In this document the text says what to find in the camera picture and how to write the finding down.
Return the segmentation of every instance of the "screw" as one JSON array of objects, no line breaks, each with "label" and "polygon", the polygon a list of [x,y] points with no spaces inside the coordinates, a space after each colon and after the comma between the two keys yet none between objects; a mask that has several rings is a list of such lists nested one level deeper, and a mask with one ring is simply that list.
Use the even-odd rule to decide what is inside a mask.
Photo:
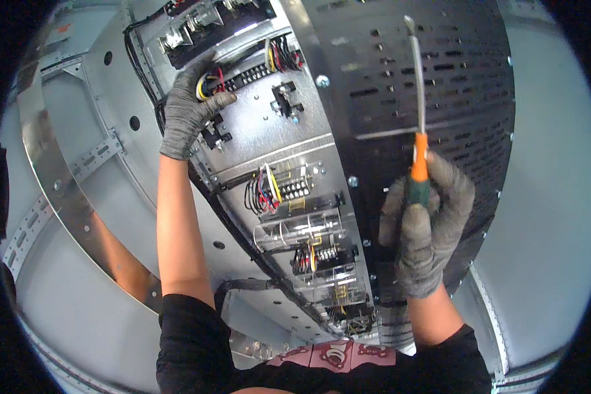
[{"label": "screw", "polygon": [[331,80],[328,79],[326,75],[318,75],[315,79],[315,86],[320,89],[326,89],[327,87],[331,86]]},{"label": "screw", "polygon": [[348,177],[348,186],[352,188],[357,188],[359,186],[359,178],[351,175]]}]

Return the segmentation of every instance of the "screwdriver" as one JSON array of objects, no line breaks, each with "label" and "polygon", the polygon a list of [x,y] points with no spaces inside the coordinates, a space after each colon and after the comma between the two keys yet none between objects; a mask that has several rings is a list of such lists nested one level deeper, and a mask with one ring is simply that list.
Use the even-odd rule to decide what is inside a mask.
[{"label": "screwdriver", "polygon": [[416,24],[413,19],[405,15],[405,25],[410,35],[418,97],[418,131],[416,132],[416,143],[414,145],[407,203],[410,205],[421,204],[426,208],[429,202],[429,176],[427,173],[427,131],[425,125],[425,76],[422,70],[420,44],[418,43],[418,37],[416,37]]}]

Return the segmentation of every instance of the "clear plastic cover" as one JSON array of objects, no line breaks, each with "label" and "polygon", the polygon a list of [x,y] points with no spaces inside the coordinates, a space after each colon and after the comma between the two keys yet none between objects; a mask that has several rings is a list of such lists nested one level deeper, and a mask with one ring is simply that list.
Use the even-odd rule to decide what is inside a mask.
[{"label": "clear plastic cover", "polygon": [[288,217],[262,223],[254,228],[254,243],[262,250],[291,248],[320,236],[344,232],[339,209]]},{"label": "clear plastic cover", "polygon": [[297,275],[295,278],[295,290],[309,301],[324,307],[365,302],[365,283],[357,275],[354,263]]}]

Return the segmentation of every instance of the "gray work glove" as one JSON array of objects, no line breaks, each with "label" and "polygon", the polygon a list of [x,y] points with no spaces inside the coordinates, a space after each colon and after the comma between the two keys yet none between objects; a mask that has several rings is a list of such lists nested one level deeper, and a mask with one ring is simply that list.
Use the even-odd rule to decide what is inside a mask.
[{"label": "gray work glove", "polygon": [[236,101],[235,95],[225,91],[203,103],[197,100],[197,81],[208,70],[214,54],[214,51],[204,53],[175,79],[164,107],[166,123],[161,154],[172,159],[189,160],[191,145],[200,131],[205,129],[206,122]]},{"label": "gray work glove", "polygon": [[433,152],[427,154],[427,169],[432,180],[427,208],[412,204],[402,212],[406,180],[397,180],[389,188],[379,222],[379,243],[392,246],[402,217],[396,275],[412,298],[426,298],[440,287],[475,197],[473,182]]}]

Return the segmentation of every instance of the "perforated metal panel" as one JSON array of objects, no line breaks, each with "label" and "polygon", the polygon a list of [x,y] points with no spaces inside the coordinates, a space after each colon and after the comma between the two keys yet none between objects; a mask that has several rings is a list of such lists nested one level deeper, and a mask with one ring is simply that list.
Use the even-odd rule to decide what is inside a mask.
[{"label": "perforated metal panel", "polygon": [[[514,130],[505,27],[495,1],[320,3],[283,2],[313,77],[330,80],[319,94],[345,175],[359,179],[351,197],[361,238],[371,241],[364,248],[368,269],[379,272],[373,294],[386,307],[381,340],[402,345],[407,327],[386,326],[406,323],[405,299],[393,283],[394,251],[376,240],[384,188],[408,174],[417,130],[414,64],[403,17],[417,24],[429,145],[476,185],[473,212],[445,271],[449,293],[481,247],[505,180]],[[299,18],[303,12],[308,20]]]}]

